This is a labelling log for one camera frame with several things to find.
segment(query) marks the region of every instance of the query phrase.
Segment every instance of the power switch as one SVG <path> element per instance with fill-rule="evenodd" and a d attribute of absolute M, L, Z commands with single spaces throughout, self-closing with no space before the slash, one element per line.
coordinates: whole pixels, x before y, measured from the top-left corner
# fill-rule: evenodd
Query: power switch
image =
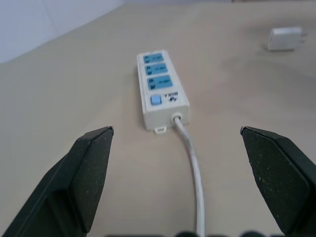
<path fill-rule="evenodd" d="M 152 95 L 150 97 L 150 101 L 152 105 L 160 105 L 161 104 L 161 96 L 160 95 Z"/>

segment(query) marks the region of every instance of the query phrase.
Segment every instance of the table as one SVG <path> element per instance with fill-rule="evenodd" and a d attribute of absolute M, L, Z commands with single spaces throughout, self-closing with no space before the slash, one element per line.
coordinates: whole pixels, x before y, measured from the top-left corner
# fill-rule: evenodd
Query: table
<path fill-rule="evenodd" d="M 289 137 L 316 162 L 316 2 L 126 4 L 0 65 L 0 231 L 85 132 L 113 125 L 89 237 L 193 230 L 194 189 L 177 132 L 144 129 L 136 55 L 167 49 L 191 105 L 206 234 L 280 233 L 239 129 Z M 293 52 L 265 50 L 272 27 L 302 26 Z"/>

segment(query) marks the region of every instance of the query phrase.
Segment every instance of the white power adapter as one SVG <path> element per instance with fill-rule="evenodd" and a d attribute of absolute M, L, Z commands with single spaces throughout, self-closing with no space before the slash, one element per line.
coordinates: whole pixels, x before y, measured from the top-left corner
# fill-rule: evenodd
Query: white power adapter
<path fill-rule="evenodd" d="M 301 27 L 273 28 L 270 32 L 268 50 L 294 50 L 302 37 Z"/>
<path fill-rule="evenodd" d="M 145 127 L 166 132 L 178 117 L 189 122 L 190 104 L 166 50 L 137 55 L 138 80 Z"/>

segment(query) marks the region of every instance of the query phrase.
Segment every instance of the power cord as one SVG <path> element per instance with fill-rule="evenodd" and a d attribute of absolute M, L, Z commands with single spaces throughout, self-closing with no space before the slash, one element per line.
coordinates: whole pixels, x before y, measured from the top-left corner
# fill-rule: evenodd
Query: power cord
<path fill-rule="evenodd" d="M 180 131 L 187 148 L 190 153 L 190 161 L 194 175 L 194 183 L 196 187 L 196 199 L 197 199 L 197 235 L 199 237 L 204 237 L 205 235 L 205 226 L 204 226 L 204 195 L 202 187 L 201 173 L 198 166 L 198 160 L 193 149 L 192 142 L 190 141 L 189 134 L 185 127 L 180 121 L 180 117 L 175 117 L 173 119 L 177 129 Z"/>

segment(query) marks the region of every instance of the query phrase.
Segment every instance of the white power strip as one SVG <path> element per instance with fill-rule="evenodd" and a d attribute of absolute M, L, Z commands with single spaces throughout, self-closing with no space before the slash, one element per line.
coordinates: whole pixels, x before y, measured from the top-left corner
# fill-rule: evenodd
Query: white power strip
<path fill-rule="evenodd" d="M 175 117 L 189 122 L 190 104 L 166 50 L 137 55 L 138 80 L 147 130 L 166 132 Z"/>

